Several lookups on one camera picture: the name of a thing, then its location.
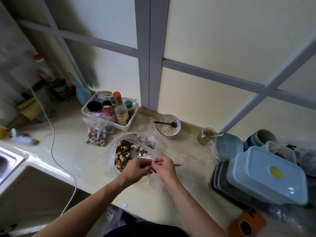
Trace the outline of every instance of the kitchen counter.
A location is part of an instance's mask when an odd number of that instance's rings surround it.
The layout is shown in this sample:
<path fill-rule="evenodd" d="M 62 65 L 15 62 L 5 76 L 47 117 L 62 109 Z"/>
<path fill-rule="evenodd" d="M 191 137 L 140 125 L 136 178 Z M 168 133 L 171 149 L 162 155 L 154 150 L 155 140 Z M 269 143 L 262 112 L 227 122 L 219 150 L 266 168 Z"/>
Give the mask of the kitchen counter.
<path fill-rule="evenodd" d="M 86 144 L 88 129 L 82 120 L 85 115 L 81 113 L 81 105 L 77 101 L 58 103 L 56 109 L 58 115 L 51 119 L 55 129 L 53 155 L 62 167 L 76 177 L 79 189 L 93 194 L 113 179 L 105 175 L 106 165 L 102 162 L 102 156 L 110 142 L 129 133 L 144 135 L 151 133 L 159 143 L 158 151 L 161 151 L 163 155 L 173 159 L 182 154 L 182 156 L 188 157 L 184 162 L 187 166 L 191 166 L 191 162 L 193 162 L 192 166 L 195 168 L 197 166 L 201 173 L 201 178 L 199 178 L 201 181 L 194 186 L 192 195 L 222 228 L 227 229 L 228 225 L 242 213 L 241 209 L 208 187 L 215 163 L 211 160 L 206 148 L 197 142 L 196 137 L 201 130 L 200 127 L 181 122 L 182 130 L 179 135 L 165 139 L 154 132 L 155 126 L 152 125 L 152 121 L 159 114 L 140 108 L 128 132 L 117 130 L 115 134 L 108 136 L 108 143 L 105 147 L 98 147 Z M 23 131 L 39 140 L 40 143 L 35 146 L 25 146 L 13 143 L 10 139 L 0 141 L 0 146 L 26 158 L 0 186 L 0 192 L 28 165 L 75 185 L 74 179 L 51 157 L 53 132 L 49 123 L 28 126 Z M 174 225 L 187 230 L 170 195 L 164 188 L 161 188 L 161 182 L 159 181 L 159 183 L 155 176 L 153 179 L 154 181 L 151 179 L 148 181 L 148 177 L 143 177 L 138 183 L 118 195 L 113 204 L 122 207 L 126 203 L 125 210 L 148 221 Z"/>

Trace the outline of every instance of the blue plate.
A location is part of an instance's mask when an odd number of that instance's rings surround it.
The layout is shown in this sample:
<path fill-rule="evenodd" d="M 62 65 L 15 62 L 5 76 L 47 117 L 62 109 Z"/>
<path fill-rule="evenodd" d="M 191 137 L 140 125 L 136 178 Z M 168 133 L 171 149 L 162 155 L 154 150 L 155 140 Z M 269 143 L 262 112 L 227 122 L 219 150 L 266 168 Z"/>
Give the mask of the blue plate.
<path fill-rule="evenodd" d="M 242 140 L 235 135 L 224 133 L 224 135 L 216 137 L 215 140 L 216 150 L 224 158 L 232 159 L 238 153 L 244 152 Z"/>

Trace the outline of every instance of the white cable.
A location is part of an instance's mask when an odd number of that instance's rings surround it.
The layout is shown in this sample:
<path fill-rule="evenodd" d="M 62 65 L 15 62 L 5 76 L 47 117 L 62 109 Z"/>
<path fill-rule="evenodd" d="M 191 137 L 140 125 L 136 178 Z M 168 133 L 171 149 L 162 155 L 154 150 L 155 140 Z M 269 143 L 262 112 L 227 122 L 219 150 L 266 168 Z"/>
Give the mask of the white cable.
<path fill-rule="evenodd" d="M 76 177 L 75 177 L 70 171 L 66 170 L 64 167 L 62 167 L 60 164 L 58 164 L 57 161 L 55 160 L 54 155 L 53 155 L 53 147 L 54 147 L 54 142 L 55 142 L 55 130 L 54 130 L 54 127 L 53 127 L 53 125 L 51 124 L 51 122 L 49 121 L 49 119 L 48 119 L 48 117 L 47 117 L 47 115 L 46 115 L 46 112 L 45 112 L 45 110 L 44 110 L 42 104 L 40 103 L 39 99 L 37 99 L 37 97 L 36 97 L 36 95 L 35 95 L 33 89 L 32 89 L 31 86 L 30 86 L 30 84 L 29 84 L 27 81 L 26 81 L 26 84 L 28 85 L 28 87 L 30 88 L 31 92 L 33 93 L 35 99 L 37 100 L 37 102 L 39 103 L 40 107 L 42 108 L 42 110 L 43 110 L 43 112 L 44 112 L 44 115 L 45 115 L 46 119 L 48 120 L 48 122 L 49 122 L 49 124 L 50 124 L 50 126 L 51 126 L 51 128 L 52 128 L 52 130 L 53 130 L 53 143 L 52 143 L 52 148 L 51 148 L 51 156 L 52 156 L 54 162 L 55 162 L 60 168 L 62 168 L 63 170 L 65 170 L 66 172 L 68 172 L 70 175 L 72 175 L 73 178 L 75 179 L 75 190 L 74 190 L 74 192 L 73 192 L 73 194 L 72 194 L 72 196 L 71 196 L 71 198 L 70 198 L 68 204 L 66 205 L 65 209 L 61 212 L 60 215 L 62 215 L 62 214 L 65 212 L 65 210 L 67 209 L 67 207 L 69 206 L 70 202 L 72 201 L 72 199 L 73 199 L 73 197 L 74 197 L 74 195 L 75 195 L 75 193 L 76 193 L 76 190 L 77 190 L 77 180 L 76 180 Z"/>

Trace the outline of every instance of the forearm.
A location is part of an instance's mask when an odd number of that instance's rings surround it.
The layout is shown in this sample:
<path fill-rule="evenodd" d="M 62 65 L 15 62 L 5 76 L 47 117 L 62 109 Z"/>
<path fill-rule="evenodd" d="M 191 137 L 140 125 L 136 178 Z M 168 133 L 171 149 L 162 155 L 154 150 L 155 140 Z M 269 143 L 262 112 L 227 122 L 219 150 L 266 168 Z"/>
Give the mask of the forearm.
<path fill-rule="evenodd" d="M 193 237 L 228 236 L 179 181 L 170 183 L 167 189 Z"/>
<path fill-rule="evenodd" d="M 124 180 L 117 177 L 48 224 L 44 229 L 36 233 L 34 237 L 86 236 L 110 203 L 123 191 L 124 185 Z"/>

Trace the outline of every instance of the person's left hand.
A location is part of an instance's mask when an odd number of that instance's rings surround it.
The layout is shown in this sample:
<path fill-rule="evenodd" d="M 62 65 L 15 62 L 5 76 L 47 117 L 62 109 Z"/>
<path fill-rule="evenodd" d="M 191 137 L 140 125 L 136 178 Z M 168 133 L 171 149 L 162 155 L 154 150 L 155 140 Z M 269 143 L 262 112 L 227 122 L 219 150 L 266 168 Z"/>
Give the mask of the person's left hand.
<path fill-rule="evenodd" d="M 125 166 L 120 178 L 124 179 L 125 187 L 138 182 L 143 176 L 152 174 L 151 160 L 144 158 L 134 158 Z"/>

